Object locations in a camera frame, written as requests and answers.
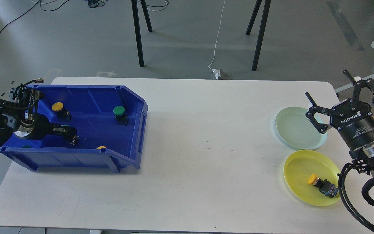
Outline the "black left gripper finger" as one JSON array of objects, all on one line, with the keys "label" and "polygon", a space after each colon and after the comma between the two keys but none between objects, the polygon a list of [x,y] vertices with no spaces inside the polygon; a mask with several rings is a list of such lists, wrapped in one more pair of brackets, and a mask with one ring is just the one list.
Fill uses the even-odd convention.
[{"label": "black left gripper finger", "polygon": [[52,125],[51,135],[59,135],[64,139],[74,139],[77,135],[77,129],[68,125]]}]

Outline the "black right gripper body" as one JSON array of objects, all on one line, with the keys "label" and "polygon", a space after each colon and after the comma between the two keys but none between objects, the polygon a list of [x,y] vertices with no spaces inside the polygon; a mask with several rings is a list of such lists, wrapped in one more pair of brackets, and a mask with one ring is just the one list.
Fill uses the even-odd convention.
[{"label": "black right gripper body", "polygon": [[356,110],[351,107],[351,99],[332,107],[333,111],[343,113],[332,115],[330,125],[337,129],[348,148],[352,151],[374,142],[374,116],[371,106],[358,102]]}]

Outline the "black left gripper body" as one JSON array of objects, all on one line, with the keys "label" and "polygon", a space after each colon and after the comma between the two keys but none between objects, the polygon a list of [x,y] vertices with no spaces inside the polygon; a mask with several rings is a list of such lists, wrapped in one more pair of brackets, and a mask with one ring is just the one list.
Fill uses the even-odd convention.
[{"label": "black left gripper body", "polygon": [[19,139],[25,140],[42,140],[46,135],[52,131],[52,123],[43,114],[37,114],[34,125],[31,127],[20,126],[19,129],[13,132]]}]

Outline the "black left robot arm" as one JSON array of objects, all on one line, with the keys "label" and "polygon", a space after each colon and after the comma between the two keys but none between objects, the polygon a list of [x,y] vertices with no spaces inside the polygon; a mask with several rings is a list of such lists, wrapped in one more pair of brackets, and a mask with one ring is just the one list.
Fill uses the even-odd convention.
[{"label": "black left robot arm", "polygon": [[12,135],[26,140],[41,140],[46,135],[62,136],[72,145],[77,144],[77,129],[66,124],[51,123],[38,113],[44,93],[29,87],[31,83],[43,83],[38,78],[17,86],[10,100],[0,99],[0,148]]}]

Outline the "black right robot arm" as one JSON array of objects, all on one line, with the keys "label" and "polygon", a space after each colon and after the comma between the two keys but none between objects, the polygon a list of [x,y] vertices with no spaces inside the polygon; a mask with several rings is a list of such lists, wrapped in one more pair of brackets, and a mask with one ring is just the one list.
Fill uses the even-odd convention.
[{"label": "black right robot arm", "polygon": [[374,225],[355,209],[349,200],[345,186],[346,177],[352,169],[358,173],[371,175],[372,178],[362,187],[361,194],[369,205],[374,206],[374,115],[371,105],[360,101],[361,90],[367,88],[373,94],[371,102],[374,104],[374,80],[354,78],[347,70],[343,73],[353,84],[352,98],[329,109],[317,105],[309,92],[306,92],[310,107],[305,116],[320,134],[326,133],[330,127],[336,129],[348,146],[352,161],[346,163],[341,172],[337,174],[338,193],[349,213],[374,233]]}]

